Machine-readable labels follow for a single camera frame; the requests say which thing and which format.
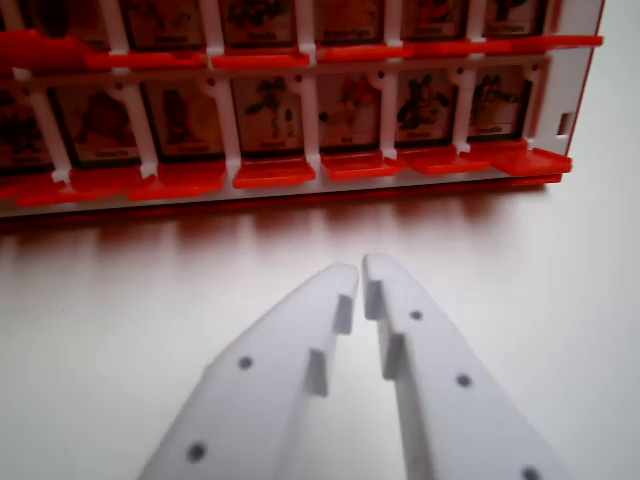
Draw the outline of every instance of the red plastic ledge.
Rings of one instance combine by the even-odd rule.
[[[401,162],[385,158],[380,150],[371,153],[322,154],[322,165],[334,182],[391,177],[404,169]]]
[[[599,47],[603,37],[589,35],[539,35],[513,39],[488,39],[485,42],[454,40],[449,42],[405,42],[403,46],[359,45],[319,47],[318,62],[365,62],[389,58],[456,57],[472,53],[531,54],[548,50]]]
[[[265,188],[300,185],[316,178],[316,172],[304,157],[274,160],[242,160],[233,187]]]
[[[526,178],[498,178],[473,182],[441,183],[415,187],[382,188],[376,190],[355,190],[347,192],[324,192],[307,195],[292,195],[228,201],[185,203],[178,205],[139,206],[127,209],[108,209],[89,212],[50,213],[23,217],[0,218],[0,231],[15,231],[23,228],[59,227],[79,225],[86,222],[145,221],[176,214],[202,214],[227,211],[255,210],[276,206],[303,206],[328,204],[332,202],[384,200],[394,197],[415,197],[426,195],[457,195],[465,192],[503,190],[511,188],[539,187],[562,181],[562,175],[545,175]]]

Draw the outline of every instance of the red plastic tile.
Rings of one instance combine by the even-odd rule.
[[[141,181],[139,167],[72,170],[70,185],[55,184],[20,195],[17,203],[23,207],[55,205],[70,202],[90,202],[122,193]]]
[[[453,145],[398,150],[398,161],[425,175],[478,172],[491,166],[486,158],[459,155]]]
[[[199,68],[207,64],[201,52],[129,52],[120,55],[92,53],[85,57],[89,70],[109,70],[114,67]]]
[[[223,160],[158,165],[158,176],[130,189],[128,197],[133,201],[197,197],[221,190],[226,173]]]
[[[26,192],[51,190],[58,187],[60,185],[56,186],[53,183],[51,173],[12,175],[0,178],[0,198],[12,198]]]
[[[241,70],[254,68],[295,68],[306,67],[310,63],[306,53],[281,55],[220,55],[211,59],[215,68]]]
[[[488,158],[494,168],[514,177],[569,173],[573,165],[565,155],[541,148],[529,150],[524,140],[474,143],[469,156]]]
[[[233,180],[234,188],[287,187],[316,178],[304,157],[244,160]]]
[[[388,58],[411,56],[411,50],[405,46],[390,47],[382,44],[356,45],[346,47],[318,47],[317,59],[321,63],[330,62],[368,62]]]
[[[322,165],[334,182],[362,178],[391,177],[404,165],[385,158],[380,150],[367,153],[322,154]]]

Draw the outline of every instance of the cartoon character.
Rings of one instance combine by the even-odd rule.
[[[287,84],[284,81],[284,77],[276,77],[273,82],[270,82],[269,80],[262,80],[258,84],[256,92],[261,97],[260,101],[253,105],[249,105],[244,109],[244,113],[246,115],[255,115],[263,108],[269,109],[271,111],[271,138],[278,138],[280,136],[278,111],[280,110],[284,96],[287,93]]]
[[[433,125],[440,119],[442,108],[451,105],[451,101],[441,92],[433,90],[430,74],[424,76],[421,82],[415,78],[409,81],[409,98],[400,107],[398,123],[400,130],[415,130],[420,125]]]
[[[509,12],[514,7],[524,5],[529,0],[493,0],[498,4],[496,12],[496,22],[506,22],[509,19]]]
[[[227,20],[239,29],[261,27],[288,10],[288,0],[238,0],[229,5]]]
[[[331,114],[322,112],[318,118],[329,125],[344,122],[352,130],[358,110],[372,105],[377,98],[378,91],[369,84],[366,76],[363,75],[357,82],[347,77],[340,90],[337,109]]]
[[[450,0],[418,0],[418,23],[445,23],[453,21]]]
[[[89,97],[87,109],[82,114],[82,127],[74,141],[85,144],[89,134],[107,138],[117,147],[135,146],[126,108],[104,91]]]
[[[323,24],[328,30],[367,28],[378,23],[378,4],[375,0],[322,0],[326,12]]]
[[[503,92],[500,75],[493,78],[486,75],[480,85],[473,91],[473,105],[471,107],[471,125],[483,126],[496,123],[498,110],[505,103],[517,103],[520,96]]]
[[[167,118],[167,143],[199,142],[188,125],[187,103],[178,90],[165,90],[162,94],[162,107]]]

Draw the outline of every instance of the character illustration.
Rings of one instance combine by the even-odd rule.
[[[318,118],[329,125],[345,123],[352,130],[358,110],[373,105],[377,98],[378,91],[369,84],[366,76],[357,82],[347,77],[340,89],[336,110],[333,113],[322,112]]]
[[[441,108],[447,108],[451,101],[441,92],[432,88],[433,77],[424,76],[421,82],[415,78],[409,81],[409,98],[398,112],[400,130],[415,130],[420,125],[434,125],[440,119]]]
[[[471,125],[484,126],[496,123],[496,116],[504,104],[518,103],[520,96],[503,92],[500,75],[493,78],[486,75],[480,85],[473,91],[473,105],[471,107]]]
[[[445,23],[453,21],[450,0],[418,0],[418,23]]]
[[[74,141],[80,145],[85,144],[89,134],[109,139],[117,147],[135,146],[127,110],[104,91],[89,97],[89,104],[82,114],[82,127]]]
[[[288,0],[238,0],[229,5],[227,20],[239,29],[261,27],[288,10]]]
[[[379,9],[375,0],[322,0],[323,28],[351,30],[377,25]]]
[[[189,128],[187,103],[178,90],[165,90],[162,94],[162,107],[167,118],[167,143],[199,142]]]
[[[260,96],[260,101],[249,105],[245,108],[244,113],[246,115],[255,115],[263,108],[269,109],[271,112],[271,138],[278,138],[280,136],[280,124],[278,123],[278,112],[282,106],[282,101],[287,93],[287,84],[284,81],[284,77],[276,77],[272,82],[269,80],[262,80],[257,88],[256,92]],[[293,113],[287,109],[290,113],[287,123],[291,123],[293,120]]]
[[[496,22],[506,22],[509,19],[509,12],[514,7],[524,5],[529,0],[493,0],[498,4],[496,12]]]
[[[0,107],[11,107],[15,103],[8,90],[0,91]],[[40,140],[42,134],[31,115],[24,119],[15,112],[10,115],[3,113],[0,116],[0,143],[10,147],[13,155],[22,155],[24,152],[38,153],[40,148],[36,142]]]

